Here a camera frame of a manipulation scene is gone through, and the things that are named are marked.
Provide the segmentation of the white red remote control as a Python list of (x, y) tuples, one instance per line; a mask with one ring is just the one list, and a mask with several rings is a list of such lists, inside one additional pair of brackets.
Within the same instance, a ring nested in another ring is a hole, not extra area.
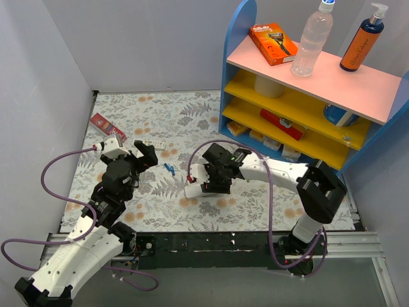
[(203, 192), (201, 184), (189, 184), (184, 188), (186, 199), (208, 196), (209, 193)]

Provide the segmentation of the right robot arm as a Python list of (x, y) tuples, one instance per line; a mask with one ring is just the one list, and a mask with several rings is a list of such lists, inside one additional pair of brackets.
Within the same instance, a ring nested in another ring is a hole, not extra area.
[(325, 224), (330, 224), (346, 195), (346, 186), (322, 160), (310, 163), (284, 162), (268, 158), (253, 149), (238, 148), (233, 153), (213, 143), (203, 154), (209, 181), (203, 192), (228, 194), (233, 179), (257, 180), (297, 193), (304, 213), (289, 238), (290, 249), (304, 254)]

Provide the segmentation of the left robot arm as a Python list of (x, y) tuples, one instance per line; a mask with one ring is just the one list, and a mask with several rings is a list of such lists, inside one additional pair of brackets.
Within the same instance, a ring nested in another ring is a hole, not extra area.
[(79, 290), (111, 258), (135, 251), (136, 232), (118, 219), (133, 198), (139, 175), (158, 159), (153, 145), (134, 141), (134, 146), (137, 155), (109, 137), (94, 147), (106, 171), (60, 247), (31, 277), (15, 284), (27, 306), (71, 306)]

